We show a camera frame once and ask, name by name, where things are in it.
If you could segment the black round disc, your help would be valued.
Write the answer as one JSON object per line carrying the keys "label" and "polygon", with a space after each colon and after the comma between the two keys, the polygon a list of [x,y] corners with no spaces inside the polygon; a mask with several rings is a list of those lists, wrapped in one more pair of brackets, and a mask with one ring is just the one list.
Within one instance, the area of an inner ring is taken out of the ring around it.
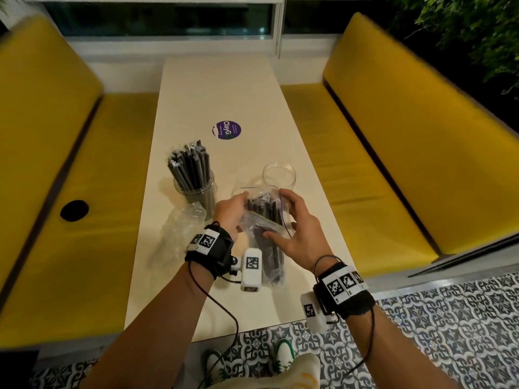
{"label": "black round disc", "polygon": [[85,218],[89,211],[90,207],[84,200],[73,200],[62,207],[60,217],[66,222],[77,222]]}

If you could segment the yellow bench back cushion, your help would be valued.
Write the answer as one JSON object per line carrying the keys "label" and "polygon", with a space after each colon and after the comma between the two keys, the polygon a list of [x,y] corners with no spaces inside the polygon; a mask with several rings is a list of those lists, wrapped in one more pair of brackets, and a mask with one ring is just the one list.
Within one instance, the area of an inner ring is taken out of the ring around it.
{"label": "yellow bench back cushion", "polygon": [[46,17],[25,18],[0,40],[0,289],[102,94]]}
{"label": "yellow bench back cushion", "polygon": [[357,12],[323,77],[439,249],[519,234],[519,136]]}

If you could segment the dark metal bench frame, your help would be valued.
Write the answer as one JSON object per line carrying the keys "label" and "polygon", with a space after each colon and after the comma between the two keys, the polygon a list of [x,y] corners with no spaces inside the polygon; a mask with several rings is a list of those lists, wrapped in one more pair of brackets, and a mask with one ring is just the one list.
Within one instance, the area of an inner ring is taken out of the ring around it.
{"label": "dark metal bench frame", "polygon": [[452,256],[448,259],[441,260],[439,263],[434,264],[433,266],[421,270],[417,273],[409,275],[408,278],[417,277],[421,275],[432,274],[436,272],[440,272],[446,269],[450,269],[456,266],[459,266],[463,263],[473,261],[477,258],[481,258],[483,256],[496,253],[506,248],[510,248],[519,244],[519,233],[513,234],[511,236],[505,237],[501,240],[492,242],[484,247],[477,248],[467,253],[458,254]]}

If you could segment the person's left hand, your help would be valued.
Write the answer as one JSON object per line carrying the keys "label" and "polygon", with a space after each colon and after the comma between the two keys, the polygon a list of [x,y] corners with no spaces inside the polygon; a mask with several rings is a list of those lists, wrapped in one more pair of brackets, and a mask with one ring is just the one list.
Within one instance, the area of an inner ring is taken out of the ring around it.
{"label": "person's left hand", "polygon": [[217,222],[236,242],[241,232],[239,222],[245,212],[245,207],[235,207],[230,199],[222,200],[216,204],[213,221]]}

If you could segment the empty clear plastic jar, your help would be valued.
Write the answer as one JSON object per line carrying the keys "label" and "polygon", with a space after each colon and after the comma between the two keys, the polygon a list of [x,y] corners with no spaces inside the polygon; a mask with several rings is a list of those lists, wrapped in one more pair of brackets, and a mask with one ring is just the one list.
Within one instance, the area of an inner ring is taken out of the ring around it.
{"label": "empty clear plastic jar", "polygon": [[294,190],[296,181],[297,174],[293,166],[281,161],[268,163],[262,172],[261,194],[284,200],[280,190]]}

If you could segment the bundle of black straws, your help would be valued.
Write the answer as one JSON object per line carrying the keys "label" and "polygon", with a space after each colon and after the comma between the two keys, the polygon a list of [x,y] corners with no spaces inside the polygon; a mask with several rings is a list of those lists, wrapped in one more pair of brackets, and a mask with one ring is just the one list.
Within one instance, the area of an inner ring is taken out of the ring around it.
{"label": "bundle of black straws", "polygon": [[167,166],[174,181],[185,190],[204,188],[210,180],[210,155],[201,140],[196,140],[172,150]]}

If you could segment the person's right hand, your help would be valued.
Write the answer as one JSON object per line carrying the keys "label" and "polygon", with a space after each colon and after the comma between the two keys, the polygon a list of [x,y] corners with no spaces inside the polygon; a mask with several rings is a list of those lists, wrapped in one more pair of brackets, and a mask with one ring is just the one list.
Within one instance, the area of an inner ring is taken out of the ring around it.
{"label": "person's right hand", "polygon": [[289,248],[282,251],[296,264],[315,276],[333,266],[337,260],[330,248],[319,219],[312,215],[304,199],[291,190],[281,189],[289,213],[295,219],[295,233]]}

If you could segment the person's left forearm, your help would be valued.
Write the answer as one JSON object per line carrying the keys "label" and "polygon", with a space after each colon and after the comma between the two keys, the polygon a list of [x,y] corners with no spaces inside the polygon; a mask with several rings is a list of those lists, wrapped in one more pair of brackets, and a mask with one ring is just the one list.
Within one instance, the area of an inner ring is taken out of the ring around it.
{"label": "person's left forearm", "polygon": [[171,389],[185,360],[214,277],[184,263],[108,347],[81,389]]}

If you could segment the person's right forearm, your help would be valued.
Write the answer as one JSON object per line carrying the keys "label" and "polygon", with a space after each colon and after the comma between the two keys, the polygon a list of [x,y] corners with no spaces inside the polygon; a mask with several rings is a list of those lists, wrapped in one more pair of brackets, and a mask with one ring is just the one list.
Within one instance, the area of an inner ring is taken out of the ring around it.
{"label": "person's right forearm", "polygon": [[459,389],[378,306],[346,325],[377,389]]}

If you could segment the white and green sneaker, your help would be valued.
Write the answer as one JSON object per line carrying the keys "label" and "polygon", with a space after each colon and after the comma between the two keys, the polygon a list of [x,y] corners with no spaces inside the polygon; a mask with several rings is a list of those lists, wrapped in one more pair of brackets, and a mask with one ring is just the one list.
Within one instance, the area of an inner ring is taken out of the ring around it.
{"label": "white and green sneaker", "polygon": [[203,353],[202,366],[204,368],[205,388],[209,388],[230,378],[224,358],[217,350],[206,350]]}
{"label": "white and green sneaker", "polygon": [[287,339],[279,339],[274,347],[274,373],[286,372],[295,360],[295,352],[292,344]]}

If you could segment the yellow bench seat cushion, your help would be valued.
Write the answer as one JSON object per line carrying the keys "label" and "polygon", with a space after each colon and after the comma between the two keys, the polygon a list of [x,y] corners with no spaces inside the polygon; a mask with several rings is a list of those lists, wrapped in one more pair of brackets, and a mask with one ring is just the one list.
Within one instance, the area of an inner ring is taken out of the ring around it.
{"label": "yellow bench seat cushion", "polygon": [[[0,313],[0,349],[120,333],[128,304],[158,93],[107,94]],[[60,217],[88,203],[77,222]]]}
{"label": "yellow bench seat cushion", "polygon": [[436,260],[438,253],[324,84],[281,90],[360,274],[379,276]]}

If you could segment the empty crumpled clear plastic bag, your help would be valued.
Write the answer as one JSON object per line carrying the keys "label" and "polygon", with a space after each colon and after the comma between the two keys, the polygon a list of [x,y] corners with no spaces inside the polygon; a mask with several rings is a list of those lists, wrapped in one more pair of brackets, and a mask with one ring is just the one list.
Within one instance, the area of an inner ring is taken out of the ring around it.
{"label": "empty crumpled clear plastic bag", "polygon": [[162,229],[159,243],[149,259],[153,274],[173,273],[184,263],[186,249],[204,227],[206,210],[199,202],[175,207]]}

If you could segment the clear bag of black straws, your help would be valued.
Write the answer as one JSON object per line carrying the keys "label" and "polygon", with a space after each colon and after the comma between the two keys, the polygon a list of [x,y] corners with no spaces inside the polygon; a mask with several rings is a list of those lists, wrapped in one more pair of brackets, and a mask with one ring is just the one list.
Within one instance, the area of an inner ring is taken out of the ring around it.
{"label": "clear bag of black straws", "polygon": [[291,224],[289,203],[279,189],[266,185],[238,188],[237,193],[247,192],[244,214],[239,228],[249,240],[249,246],[262,252],[262,285],[281,288],[285,283],[285,264],[282,249],[264,237],[269,231],[292,238],[295,231]]}

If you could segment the white framed window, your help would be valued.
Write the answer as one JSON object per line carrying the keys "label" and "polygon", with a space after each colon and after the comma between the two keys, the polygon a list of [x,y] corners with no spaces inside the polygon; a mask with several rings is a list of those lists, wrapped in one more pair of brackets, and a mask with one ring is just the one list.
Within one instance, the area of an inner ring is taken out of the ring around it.
{"label": "white framed window", "polygon": [[325,49],[372,0],[21,0],[83,55]]}

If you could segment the clear jar holding straws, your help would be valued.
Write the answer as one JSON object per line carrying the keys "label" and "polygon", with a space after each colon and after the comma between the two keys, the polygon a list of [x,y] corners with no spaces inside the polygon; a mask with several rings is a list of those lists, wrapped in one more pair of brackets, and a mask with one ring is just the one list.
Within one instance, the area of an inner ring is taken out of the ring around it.
{"label": "clear jar holding straws", "polygon": [[214,216],[215,207],[217,204],[217,184],[213,171],[210,171],[210,180],[204,188],[197,190],[185,190],[175,180],[173,182],[175,190],[185,198],[188,204],[200,203],[205,209],[205,220],[210,220]]}

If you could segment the round purple sticker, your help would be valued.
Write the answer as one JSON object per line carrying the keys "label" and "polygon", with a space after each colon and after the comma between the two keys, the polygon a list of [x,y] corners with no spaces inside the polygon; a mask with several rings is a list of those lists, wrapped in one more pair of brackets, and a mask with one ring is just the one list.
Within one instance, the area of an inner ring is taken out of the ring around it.
{"label": "round purple sticker", "polygon": [[240,136],[242,127],[235,121],[220,121],[212,127],[212,134],[221,140],[230,140]]}

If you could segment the black marker wristband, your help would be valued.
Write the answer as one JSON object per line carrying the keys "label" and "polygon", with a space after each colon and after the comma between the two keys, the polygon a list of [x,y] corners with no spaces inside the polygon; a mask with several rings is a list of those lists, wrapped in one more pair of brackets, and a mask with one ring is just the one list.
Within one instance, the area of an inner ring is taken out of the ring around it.
{"label": "black marker wristband", "polygon": [[214,222],[191,239],[186,248],[185,262],[198,263],[216,280],[230,272],[233,245],[230,234],[218,222]]}
{"label": "black marker wristband", "polygon": [[316,278],[314,294],[325,315],[346,320],[371,312],[375,300],[355,266],[338,261]]}

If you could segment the green leafy plant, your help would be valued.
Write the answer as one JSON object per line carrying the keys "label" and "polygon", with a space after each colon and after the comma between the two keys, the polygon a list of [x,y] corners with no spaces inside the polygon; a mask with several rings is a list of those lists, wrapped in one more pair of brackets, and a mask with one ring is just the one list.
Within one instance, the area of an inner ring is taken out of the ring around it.
{"label": "green leafy plant", "polygon": [[432,34],[440,50],[460,47],[483,69],[483,83],[498,82],[501,95],[519,102],[519,0],[385,0],[392,28],[412,23]]}

